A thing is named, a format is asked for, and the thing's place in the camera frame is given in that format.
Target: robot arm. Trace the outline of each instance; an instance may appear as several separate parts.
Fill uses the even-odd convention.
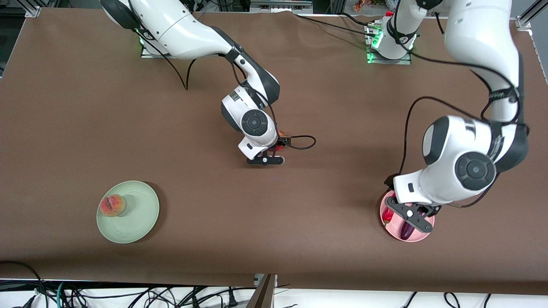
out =
[[[450,8],[445,34],[450,55],[458,62],[490,69],[471,70],[489,89],[493,116],[489,123],[456,116],[439,118],[423,138],[427,167],[393,179],[397,201],[389,200],[390,207],[422,232],[430,232],[431,226],[416,210],[434,215],[440,205],[482,193],[498,173],[521,163],[528,151],[523,124],[523,68],[509,30],[511,0],[402,0],[393,16],[398,18],[398,30],[401,20],[419,18],[406,12],[431,9],[425,3],[432,2],[439,4],[434,9]],[[388,50],[389,43],[396,41],[397,36],[383,39],[381,44]],[[392,47],[406,52],[397,43]],[[414,209],[403,207],[406,203],[413,203]]]
[[[101,4],[111,20],[143,33],[145,47],[154,54],[150,46],[177,59],[220,55],[239,66],[248,78],[223,98],[221,114],[244,134],[238,147],[247,158],[276,143],[275,124],[263,109],[278,99],[279,83],[221,29],[196,20],[178,0],[101,0]]]

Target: purple vegetable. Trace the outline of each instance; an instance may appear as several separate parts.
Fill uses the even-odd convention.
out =
[[[404,222],[402,226],[402,231],[400,232],[399,236],[401,236],[401,238],[405,241],[411,236],[414,230],[415,228],[412,227],[412,225],[409,225],[407,222]]]

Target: brown tabletop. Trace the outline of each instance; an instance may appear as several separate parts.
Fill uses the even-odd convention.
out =
[[[378,218],[408,108],[433,95],[479,114],[484,85],[463,67],[367,64],[363,36],[291,13],[203,22],[279,80],[279,129],[317,145],[282,150],[282,166],[250,167],[220,113],[236,86],[226,60],[197,60],[187,92],[102,10],[43,9],[25,21],[0,82],[1,259],[57,279],[247,286],[253,273],[274,272],[295,288],[548,294],[548,87],[529,34],[513,30],[525,60],[527,159],[481,203],[443,208],[434,232],[408,244]],[[450,59],[434,20],[420,33],[417,53]],[[174,63],[185,72],[189,62]],[[424,167],[423,133],[447,113],[416,107],[405,172]],[[152,185],[161,212],[149,235],[122,245],[103,238],[95,213],[126,180]],[[30,277],[7,266],[0,276]]]

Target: metal leg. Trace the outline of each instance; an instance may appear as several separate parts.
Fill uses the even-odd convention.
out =
[[[246,308],[272,308],[272,298],[277,278],[276,274],[266,274],[263,276]]]
[[[542,12],[546,6],[548,6],[548,0],[536,0],[535,3],[519,15],[516,18],[516,26],[519,31],[528,31],[531,28],[531,20],[537,17],[540,12]]]

